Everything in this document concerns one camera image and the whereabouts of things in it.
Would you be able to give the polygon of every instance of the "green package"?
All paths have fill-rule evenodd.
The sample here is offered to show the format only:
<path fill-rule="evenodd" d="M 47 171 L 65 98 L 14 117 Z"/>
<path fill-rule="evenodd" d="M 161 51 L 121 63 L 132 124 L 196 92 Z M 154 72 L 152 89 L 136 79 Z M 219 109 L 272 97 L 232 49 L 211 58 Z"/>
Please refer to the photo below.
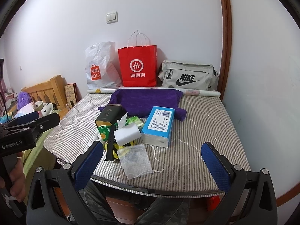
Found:
<path fill-rule="evenodd" d="M 142 128 L 144 126 L 144 123 L 137 116 L 127 118 L 127 120 L 125 122 L 125 126 L 128 124 L 131 124 L 131 123 L 135 123 L 140 131 L 142 130 Z M 99 133 L 101 135 L 103 142 L 105 143 L 108 140 L 108 135 L 110 133 L 110 126 L 101 125 L 98 127 L 98 130 L 99 130 Z"/>
<path fill-rule="evenodd" d="M 145 125 L 137 116 L 128 118 L 126 120 L 125 125 L 131 124 L 131 123 L 135 123 L 140 131 L 142 130 L 143 126 Z"/>

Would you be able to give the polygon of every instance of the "hand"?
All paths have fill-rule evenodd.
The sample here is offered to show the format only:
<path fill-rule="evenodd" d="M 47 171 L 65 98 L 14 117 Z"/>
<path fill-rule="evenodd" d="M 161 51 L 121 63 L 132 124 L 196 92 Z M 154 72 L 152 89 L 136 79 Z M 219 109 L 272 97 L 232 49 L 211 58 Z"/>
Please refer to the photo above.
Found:
<path fill-rule="evenodd" d="M 18 157 L 22 157 L 23 153 L 17 153 Z M 10 189 L 10 194 L 13 197 L 16 197 L 18 202 L 21 202 L 25 199 L 25 175 L 23 173 L 23 163 L 20 158 L 17 160 L 15 168 L 9 174 L 10 180 L 13 183 L 13 186 Z M 3 178 L 0 177 L 0 188 L 4 188 L 5 183 Z"/>

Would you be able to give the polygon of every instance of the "wooden headboard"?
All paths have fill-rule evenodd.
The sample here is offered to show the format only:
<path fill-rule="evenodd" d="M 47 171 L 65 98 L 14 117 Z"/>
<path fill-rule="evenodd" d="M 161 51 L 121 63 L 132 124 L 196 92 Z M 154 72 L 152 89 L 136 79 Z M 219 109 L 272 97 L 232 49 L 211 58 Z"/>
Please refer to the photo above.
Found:
<path fill-rule="evenodd" d="M 61 75 L 54 76 L 47 82 L 25 87 L 22 91 L 27 92 L 33 102 L 44 101 L 55 103 L 60 110 L 64 110 L 67 104 L 65 84 Z"/>

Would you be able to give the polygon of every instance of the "nike logo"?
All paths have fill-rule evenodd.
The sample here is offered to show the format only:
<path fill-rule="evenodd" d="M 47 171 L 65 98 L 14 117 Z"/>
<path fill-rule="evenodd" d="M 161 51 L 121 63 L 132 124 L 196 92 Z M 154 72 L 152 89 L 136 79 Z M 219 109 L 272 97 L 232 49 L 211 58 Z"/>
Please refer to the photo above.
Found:
<path fill-rule="evenodd" d="M 199 80 L 196 80 L 196 81 L 190 81 L 190 82 L 179 82 L 179 79 L 176 81 L 176 84 L 178 86 L 184 86 L 184 85 L 187 85 L 187 84 L 190 84 L 190 83 L 194 83 L 194 82 L 197 82 Z"/>
<path fill-rule="evenodd" d="M 193 81 L 194 78 L 195 78 L 195 75 L 182 74 L 181 77 L 176 81 L 176 84 L 178 86 L 184 86 L 184 85 L 199 81 L 199 80 Z"/>

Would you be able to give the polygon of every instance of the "black strap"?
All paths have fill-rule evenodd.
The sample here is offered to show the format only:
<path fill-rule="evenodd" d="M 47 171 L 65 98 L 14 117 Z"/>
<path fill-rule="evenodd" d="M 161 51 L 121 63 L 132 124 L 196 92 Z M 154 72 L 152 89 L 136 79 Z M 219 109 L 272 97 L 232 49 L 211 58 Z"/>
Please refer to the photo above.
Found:
<path fill-rule="evenodd" d="M 107 141 L 107 150 L 106 150 L 106 161 L 114 161 L 114 157 L 113 157 L 113 142 L 114 142 L 114 138 L 115 138 L 115 134 L 114 131 L 116 130 L 116 126 L 113 124 L 112 126 L 110 126 L 110 131 L 109 131 L 109 135 L 108 135 L 108 141 Z"/>

